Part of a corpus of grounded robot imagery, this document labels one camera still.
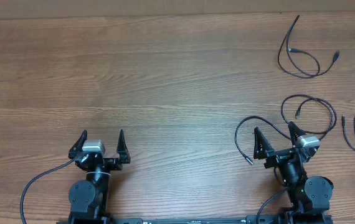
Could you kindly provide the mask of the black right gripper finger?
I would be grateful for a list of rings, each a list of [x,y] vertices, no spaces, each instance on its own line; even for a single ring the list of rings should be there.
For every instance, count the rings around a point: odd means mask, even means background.
[[[288,123],[288,129],[290,132],[291,143],[295,145],[300,136],[305,135],[304,130],[300,129],[294,122],[290,121]]]
[[[267,141],[266,137],[262,134],[259,127],[254,129],[255,144],[254,144],[254,159],[266,159],[274,153],[274,149]]]

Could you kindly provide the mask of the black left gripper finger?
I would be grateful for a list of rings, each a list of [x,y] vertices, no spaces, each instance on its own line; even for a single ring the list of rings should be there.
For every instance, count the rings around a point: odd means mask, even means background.
[[[116,152],[119,154],[121,164],[129,164],[131,162],[131,156],[126,146],[125,135],[122,129],[120,130]]]
[[[69,150],[69,159],[74,159],[79,152],[82,151],[83,144],[87,140],[87,130],[84,129],[78,140],[75,142],[75,144],[70,148]]]

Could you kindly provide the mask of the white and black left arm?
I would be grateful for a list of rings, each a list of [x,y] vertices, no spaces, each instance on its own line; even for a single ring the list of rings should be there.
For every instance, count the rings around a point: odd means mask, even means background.
[[[105,146],[101,140],[88,140],[83,131],[69,150],[69,159],[86,172],[84,180],[74,183],[69,190],[70,214],[68,223],[115,223],[107,212],[108,188],[112,171],[123,169],[131,162],[124,131],[121,130],[116,152],[118,157],[105,157]]]

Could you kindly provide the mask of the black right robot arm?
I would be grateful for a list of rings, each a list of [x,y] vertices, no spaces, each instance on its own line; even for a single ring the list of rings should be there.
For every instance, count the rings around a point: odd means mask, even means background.
[[[325,215],[330,208],[334,185],[323,176],[308,177],[304,164],[316,154],[320,140],[313,134],[306,134],[294,122],[288,123],[292,147],[276,151],[259,128],[254,129],[255,144],[253,158],[265,160],[264,167],[278,170],[284,189],[270,197],[259,208],[255,223],[332,223]],[[291,206],[279,209],[276,215],[262,215],[263,209],[272,200],[288,194]]]

